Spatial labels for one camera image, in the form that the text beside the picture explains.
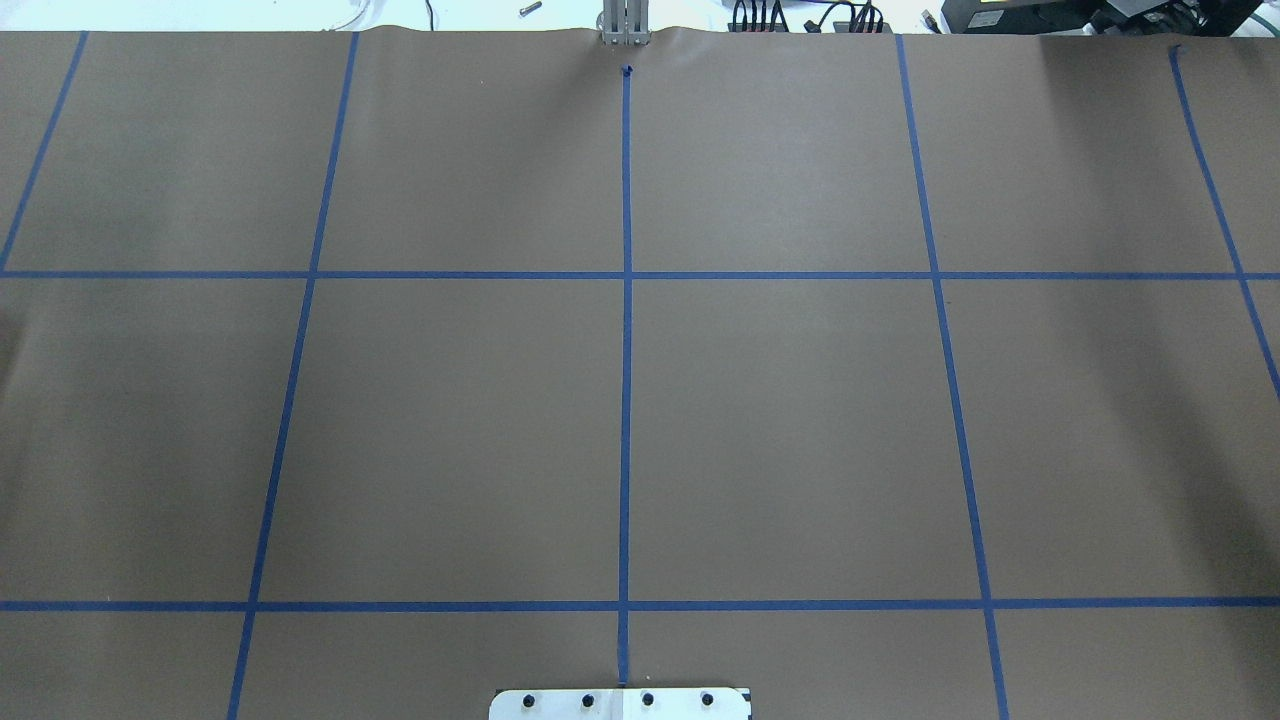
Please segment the aluminium frame post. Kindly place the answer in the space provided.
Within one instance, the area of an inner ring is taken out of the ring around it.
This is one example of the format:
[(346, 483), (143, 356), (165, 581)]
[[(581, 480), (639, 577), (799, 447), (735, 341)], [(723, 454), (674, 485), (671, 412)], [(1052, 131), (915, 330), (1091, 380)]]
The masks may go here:
[(596, 20), (607, 46), (644, 46), (652, 40), (648, 0), (604, 0)]

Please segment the black laptop computer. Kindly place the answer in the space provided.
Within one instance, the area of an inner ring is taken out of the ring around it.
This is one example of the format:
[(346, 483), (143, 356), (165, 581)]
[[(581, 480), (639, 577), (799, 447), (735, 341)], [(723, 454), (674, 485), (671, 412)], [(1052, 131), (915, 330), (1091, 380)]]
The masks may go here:
[(1229, 37), (1261, 1), (942, 1), (954, 35), (1188, 35)]

